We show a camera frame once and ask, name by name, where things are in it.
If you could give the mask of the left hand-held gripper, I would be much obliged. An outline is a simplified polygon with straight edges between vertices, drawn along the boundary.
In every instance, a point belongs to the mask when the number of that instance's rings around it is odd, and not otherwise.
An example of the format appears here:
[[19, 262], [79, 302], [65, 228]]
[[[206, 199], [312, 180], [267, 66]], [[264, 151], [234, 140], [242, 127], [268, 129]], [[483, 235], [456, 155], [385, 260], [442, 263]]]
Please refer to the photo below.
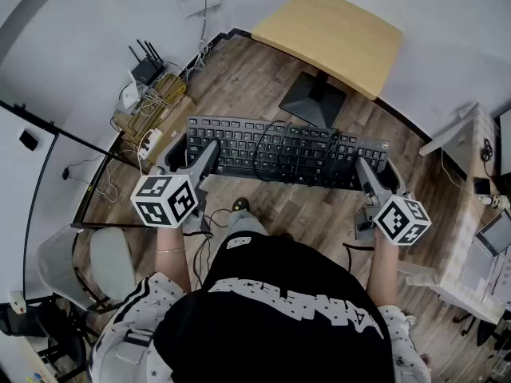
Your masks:
[[179, 227], [184, 233], [208, 230], [204, 220], [207, 192], [200, 185], [215, 166], [220, 142], [213, 139], [190, 168], [178, 170], [187, 163], [186, 152], [187, 135], [180, 134], [160, 153], [157, 167], [137, 182], [131, 201], [144, 225]]

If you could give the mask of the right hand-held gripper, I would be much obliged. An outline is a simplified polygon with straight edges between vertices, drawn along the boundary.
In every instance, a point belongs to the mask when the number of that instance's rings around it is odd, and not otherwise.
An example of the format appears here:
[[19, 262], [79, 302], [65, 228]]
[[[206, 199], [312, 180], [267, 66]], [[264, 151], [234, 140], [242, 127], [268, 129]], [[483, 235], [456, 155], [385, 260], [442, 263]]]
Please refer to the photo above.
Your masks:
[[[363, 191], [371, 205], [364, 205], [354, 218], [355, 239], [372, 241], [378, 228], [395, 246], [416, 243], [431, 226], [422, 204], [404, 196], [406, 184], [392, 160], [376, 176], [366, 159], [358, 156], [355, 168]], [[393, 195], [386, 201], [386, 189]]]

